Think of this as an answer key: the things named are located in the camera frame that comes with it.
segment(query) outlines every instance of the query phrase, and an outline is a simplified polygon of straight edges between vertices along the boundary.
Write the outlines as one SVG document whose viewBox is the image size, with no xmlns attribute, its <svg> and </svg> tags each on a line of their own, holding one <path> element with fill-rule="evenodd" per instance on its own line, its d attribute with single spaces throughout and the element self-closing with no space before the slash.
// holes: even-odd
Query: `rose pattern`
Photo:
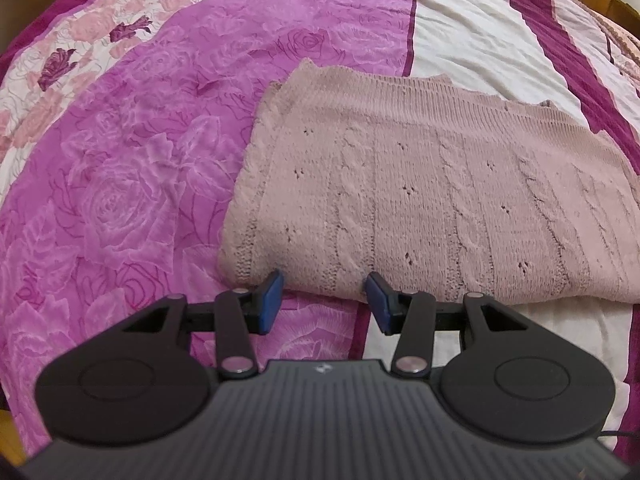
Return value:
<svg viewBox="0 0 640 480">
<path fill-rule="evenodd" d="M 106 36 L 113 28 L 113 9 L 105 7 L 86 12 L 69 27 L 69 35 L 76 41 L 93 43 Z"/>
<path fill-rule="evenodd" d="M 9 120 L 11 120 L 11 112 L 9 110 L 0 110 L 0 136 L 7 135 Z"/>
<path fill-rule="evenodd" d="M 40 97 L 14 133 L 14 146 L 20 148 L 28 142 L 36 142 L 44 133 L 44 127 L 62 111 L 63 95 L 53 88 Z"/>
<path fill-rule="evenodd" d="M 116 41 L 133 38 L 139 28 L 146 31 L 148 34 L 151 34 L 149 25 L 152 23 L 153 22 L 148 18 L 148 16 L 142 16 L 129 25 L 125 25 L 124 22 L 121 22 L 109 33 L 109 40 L 111 43 L 116 43 Z"/>
<path fill-rule="evenodd" d="M 191 189 L 217 202 L 228 202 L 242 168 L 242 146 L 222 134 L 219 118 L 195 118 L 177 147 L 182 150 L 182 170 Z"/>
<path fill-rule="evenodd" d="M 112 269 L 150 262 L 172 272 L 177 204 L 184 190 L 173 143 L 157 135 L 95 171 L 82 200 L 85 257 Z"/>
<path fill-rule="evenodd" d="M 99 10 L 101 1 L 83 12 Z M 78 344 L 169 292 L 206 301 L 228 286 L 216 268 L 220 231 L 268 84 L 304 56 L 370 72 L 404 67 L 411 0 L 358 0 L 355 9 L 333 3 L 339 0 L 202 0 L 167 23 L 161 16 L 184 0 L 145 0 L 142 8 L 136 1 L 131 14 L 122 12 L 128 1 L 113 4 L 118 18 L 95 45 L 78 45 L 83 71 L 99 71 L 98 79 L 72 94 L 71 81 L 80 89 L 91 78 L 65 77 L 42 96 L 48 104 L 22 136 L 25 145 L 40 140 L 0 209 L 0 305 L 20 314 L 2 324 L 0 374 L 29 453 L 48 441 L 33 403 L 46 361 L 38 356 Z M 154 22 L 148 41 L 127 44 L 142 33 L 107 41 L 119 22 L 134 23 L 141 13 Z M 397 19 L 361 22 L 363 13 Z M 353 27 L 358 41 L 334 36 L 338 24 Z M 47 53 L 75 46 L 65 43 L 65 27 Z M 376 34 L 363 33 L 371 28 Z M 68 101 L 58 101 L 63 92 Z M 43 254 L 50 256 L 38 264 Z M 44 326 L 36 321 L 41 312 L 68 341 L 56 335 L 55 348 L 10 355 L 6 331 Z M 345 358 L 356 312 L 355 303 L 287 294 L 272 333 L 254 340 L 258 361 Z M 213 350 L 210 336 L 194 337 L 198 359 L 210 363 Z"/>
<path fill-rule="evenodd" d="M 69 84 L 71 85 L 71 88 L 73 88 L 74 92 L 79 94 L 82 90 L 93 83 L 97 77 L 97 72 L 82 72 L 81 74 L 75 76 L 69 82 Z"/>
<path fill-rule="evenodd" d="M 123 12 L 126 12 L 130 16 L 139 14 L 141 10 L 145 8 L 146 0 L 128 0 L 122 7 Z"/>
<path fill-rule="evenodd" d="M 109 54 L 111 54 L 111 57 L 114 57 L 115 59 L 120 59 L 129 50 L 139 45 L 140 43 L 142 43 L 142 40 L 137 36 L 128 38 L 126 40 L 121 40 L 114 47 L 110 48 Z"/>
<path fill-rule="evenodd" d="M 57 48 L 53 54 L 47 57 L 40 78 L 38 79 L 38 85 L 43 92 L 63 75 L 71 72 L 76 67 L 78 64 L 77 61 L 69 64 L 69 59 L 75 51 L 74 48 L 70 48 L 69 50 Z"/>
<path fill-rule="evenodd" d="M 11 137 L 0 135 L 0 162 L 4 159 L 6 152 L 11 147 Z"/>
<path fill-rule="evenodd" d="M 39 72 L 35 72 L 35 71 L 31 71 L 27 74 L 25 74 L 24 76 L 24 80 L 27 83 L 27 86 L 31 89 L 31 90 L 35 90 L 39 85 L 38 85 L 38 79 L 40 79 L 40 75 L 42 74 L 42 71 Z"/>
</svg>

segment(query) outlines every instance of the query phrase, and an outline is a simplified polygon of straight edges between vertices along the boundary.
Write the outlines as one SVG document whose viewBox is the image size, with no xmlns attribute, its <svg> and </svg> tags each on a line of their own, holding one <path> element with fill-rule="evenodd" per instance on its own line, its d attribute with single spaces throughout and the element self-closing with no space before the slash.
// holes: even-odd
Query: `pink knitted blanket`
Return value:
<svg viewBox="0 0 640 480">
<path fill-rule="evenodd" d="M 220 266 L 255 284 L 361 300 L 640 300 L 640 186 L 605 133 L 551 103 L 304 60 L 258 108 Z"/>
</svg>

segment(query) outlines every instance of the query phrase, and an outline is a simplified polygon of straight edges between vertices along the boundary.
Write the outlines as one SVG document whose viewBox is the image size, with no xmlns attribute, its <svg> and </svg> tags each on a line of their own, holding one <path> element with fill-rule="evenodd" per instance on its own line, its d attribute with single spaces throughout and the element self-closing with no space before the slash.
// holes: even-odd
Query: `black cable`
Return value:
<svg viewBox="0 0 640 480">
<path fill-rule="evenodd" d="M 622 436 L 640 440 L 640 432 L 638 431 L 601 431 L 600 436 Z"/>
</svg>

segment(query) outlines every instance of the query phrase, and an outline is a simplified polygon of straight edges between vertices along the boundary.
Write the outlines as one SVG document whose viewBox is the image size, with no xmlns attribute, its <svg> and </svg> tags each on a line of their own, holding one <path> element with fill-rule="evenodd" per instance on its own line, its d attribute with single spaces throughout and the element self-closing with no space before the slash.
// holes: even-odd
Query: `bedspread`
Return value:
<svg viewBox="0 0 640 480">
<path fill-rule="evenodd" d="M 552 100 L 640 171 L 628 58 L 571 0 L 59 0 L 0 60 L 0 381 L 28 453 L 49 439 L 33 400 L 46 363 L 169 292 L 226 288 L 220 227 L 255 107 L 305 57 Z M 607 429 L 638 425 L 638 309 L 521 310 L 612 371 Z M 261 365 L 388 360 L 376 330 L 361 304 L 287 294 L 254 344 Z M 211 364 L 213 344 L 198 335 L 192 353 Z"/>
</svg>

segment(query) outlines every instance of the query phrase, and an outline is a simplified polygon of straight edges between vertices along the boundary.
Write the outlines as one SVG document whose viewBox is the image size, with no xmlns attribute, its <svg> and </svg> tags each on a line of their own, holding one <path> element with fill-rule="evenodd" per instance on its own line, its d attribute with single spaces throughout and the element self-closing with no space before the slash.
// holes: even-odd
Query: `circular pad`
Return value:
<svg viewBox="0 0 640 480">
<path fill-rule="evenodd" d="M 189 422 L 209 397 L 206 371 L 184 350 L 132 338 L 92 343 L 38 378 L 36 402 L 52 436 L 94 446 L 148 442 Z"/>
<path fill-rule="evenodd" d="M 566 390 L 569 374 L 553 361 L 521 357 L 498 366 L 495 382 L 510 396 L 524 400 L 546 400 Z"/>
<path fill-rule="evenodd" d="M 492 333 L 444 367 L 440 390 L 464 423 L 517 444 L 602 429 L 615 395 L 611 374 L 587 352 L 540 332 Z"/>
<path fill-rule="evenodd" d="M 153 368 L 142 361 L 112 359 L 89 366 L 80 375 L 80 385 L 97 400 L 127 400 L 146 392 L 155 378 Z"/>
</svg>

